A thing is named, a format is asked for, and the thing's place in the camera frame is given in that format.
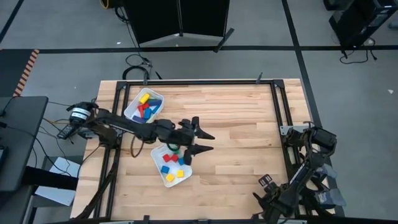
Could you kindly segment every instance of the wooden tabletop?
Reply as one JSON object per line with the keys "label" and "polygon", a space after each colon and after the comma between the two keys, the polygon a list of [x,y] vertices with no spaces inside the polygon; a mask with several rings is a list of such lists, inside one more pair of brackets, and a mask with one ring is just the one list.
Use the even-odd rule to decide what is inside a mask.
{"label": "wooden tabletop", "polygon": [[[293,122],[302,124],[310,120],[300,80],[285,79],[284,82]],[[97,101],[101,108],[112,109],[115,87],[116,81],[101,82]],[[141,88],[131,87],[129,102]],[[192,176],[167,188],[150,156],[150,151],[160,143],[144,145],[140,156],[134,159],[129,152],[132,135],[125,134],[112,220],[142,220],[144,215],[150,215],[151,220],[248,219],[261,211],[252,196],[252,192],[264,195],[257,182],[260,177],[270,174],[278,185],[287,182],[269,85],[149,88],[165,97],[165,106],[158,118],[171,119],[177,124],[183,118],[199,116],[202,129],[216,140],[197,143],[215,149],[194,157]],[[284,118],[279,90],[277,94]],[[123,93],[118,114],[121,114],[122,100]],[[89,140],[85,157],[97,146],[97,139]],[[104,149],[98,149],[83,164],[71,217],[77,216],[97,191],[103,155]]]}

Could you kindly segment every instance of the white plastic tray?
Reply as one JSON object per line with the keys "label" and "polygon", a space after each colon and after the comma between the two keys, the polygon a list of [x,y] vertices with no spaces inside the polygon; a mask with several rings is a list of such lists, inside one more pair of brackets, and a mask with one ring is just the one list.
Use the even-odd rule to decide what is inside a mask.
{"label": "white plastic tray", "polygon": [[[173,155],[173,152],[168,149],[168,147],[166,146],[166,144],[163,144],[159,147],[156,147],[155,149],[153,149],[150,152],[150,155],[152,156],[152,158],[154,159],[154,162],[156,164],[157,170],[159,171],[160,176],[162,177],[163,183],[166,187],[173,187],[174,185],[181,183],[182,181],[186,180],[187,178],[189,178],[192,175],[192,168],[188,165],[182,165],[180,166],[180,164],[174,161],[168,161],[165,162],[163,160],[163,156],[165,154],[169,154],[170,156]],[[160,170],[162,168],[162,166],[167,166],[170,168],[169,170],[169,174],[173,174],[174,176],[174,180],[169,182],[166,179],[167,174],[162,173]],[[177,177],[177,171],[178,170],[183,170],[184,171],[184,177]]]}
{"label": "white plastic tray", "polygon": [[147,120],[147,123],[152,123],[154,122],[156,116],[162,111],[164,107],[164,97],[154,90],[151,90],[150,88],[143,88],[138,95],[133,99],[133,101],[130,103],[130,105],[124,110],[124,115],[132,120],[133,116],[138,116],[141,117],[139,114],[138,106],[141,105],[139,99],[143,97],[146,93],[149,94],[150,99],[157,99],[157,100],[162,100],[162,104],[160,105],[159,109],[156,111],[156,113],[152,114],[150,118]]}

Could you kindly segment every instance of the yellow block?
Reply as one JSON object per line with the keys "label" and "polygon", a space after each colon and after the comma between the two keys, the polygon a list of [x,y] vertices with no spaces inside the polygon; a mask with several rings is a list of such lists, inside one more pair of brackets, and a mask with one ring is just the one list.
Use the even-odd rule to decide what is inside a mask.
{"label": "yellow block", "polygon": [[169,182],[173,181],[174,180],[173,174],[167,174],[166,180],[168,180]]}
{"label": "yellow block", "polygon": [[177,177],[184,177],[184,170],[178,170]]}
{"label": "yellow block", "polygon": [[143,96],[143,97],[141,97],[141,99],[139,99],[139,101],[142,103],[142,104],[144,104],[144,103],[146,103],[147,102],[147,100],[149,99],[149,94],[148,93],[145,93],[145,95]]}

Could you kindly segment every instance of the floor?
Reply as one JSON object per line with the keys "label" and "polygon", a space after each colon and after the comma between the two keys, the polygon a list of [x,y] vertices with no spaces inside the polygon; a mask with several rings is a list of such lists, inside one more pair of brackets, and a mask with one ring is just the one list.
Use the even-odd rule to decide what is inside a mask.
{"label": "floor", "polygon": [[[338,147],[331,161],[339,173],[337,183],[347,203],[346,216],[398,220],[395,210],[398,193],[393,187],[398,184],[394,175],[398,169],[395,150],[398,51],[375,50],[377,61],[370,58],[367,63],[343,65],[339,62],[338,48],[305,50],[308,46],[338,45],[328,24],[332,12],[326,11],[320,0],[287,0],[298,38],[294,44],[284,1],[231,0],[228,27],[233,27],[235,32],[226,45],[261,45],[272,50],[222,50],[217,54],[211,51],[145,52],[142,55],[153,62],[163,78],[257,78],[263,72],[263,78],[301,78],[311,98],[309,79],[323,127],[338,136]],[[0,29],[7,24],[17,3],[18,0],[0,1]],[[394,20],[398,20],[398,13],[373,35],[377,45],[392,45],[392,49],[397,49],[398,30],[387,28]],[[73,3],[42,0],[40,4],[24,0],[1,39],[0,36],[0,49],[5,50],[0,50],[0,59],[21,55],[8,70],[0,67],[2,73],[10,76],[22,74],[23,67],[17,64],[26,60],[22,58],[27,51],[40,49],[22,95],[45,95],[51,101],[65,104],[94,98],[101,80],[121,79],[128,67],[124,59],[130,53],[117,49],[133,46],[125,24],[116,18],[113,10],[104,10],[97,1],[90,0]],[[148,47],[176,44],[214,45],[214,41],[176,38]],[[72,54],[72,50],[59,49],[98,53]],[[116,49],[113,50],[116,52],[102,49]],[[297,60],[297,54],[302,54],[303,62]],[[349,60],[364,57],[364,51],[357,51]],[[142,75],[137,72],[128,77],[142,78]],[[68,115],[65,107],[48,105],[45,117],[60,119]],[[56,133],[47,124],[43,126]],[[43,139],[50,156],[62,155],[54,139],[44,135],[39,138]],[[61,147],[68,156],[82,156],[85,142],[80,138],[73,141],[74,144],[60,141]],[[40,164],[43,155],[38,155]],[[34,223],[64,221],[69,214],[68,207],[39,209]]]}

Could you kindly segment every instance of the blue block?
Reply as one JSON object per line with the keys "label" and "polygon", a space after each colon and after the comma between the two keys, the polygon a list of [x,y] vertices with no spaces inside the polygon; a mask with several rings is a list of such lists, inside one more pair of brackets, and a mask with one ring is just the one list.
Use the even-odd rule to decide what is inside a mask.
{"label": "blue block", "polygon": [[140,124],[144,124],[144,123],[145,123],[145,120],[142,119],[142,118],[140,118],[140,117],[138,117],[138,116],[133,116],[132,119],[133,119],[134,121],[137,121],[137,122],[140,123]]}
{"label": "blue block", "polygon": [[156,111],[157,111],[159,108],[160,108],[160,105],[157,105],[157,106],[155,107],[155,109],[152,110],[152,113],[155,114]]}
{"label": "blue block", "polygon": [[159,106],[159,105],[161,105],[162,104],[162,100],[150,100],[149,102],[148,102],[148,105],[149,106]]}
{"label": "blue block", "polygon": [[162,166],[162,168],[161,168],[161,172],[162,173],[165,173],[165,174],[168,174],[169,173],[169,170],[170,170],[170,168],[168,168],[167,166]]}
{"label": "blue block", "polygon": [[152,110],[150,108],[146,108],[144,110],[144,119],[148,120],[150,118],[151,114],[152,114]]}
{"label": "blue block", "polygon": [[179,158],[178,163],[182,166],[184,165],[184,158]]}

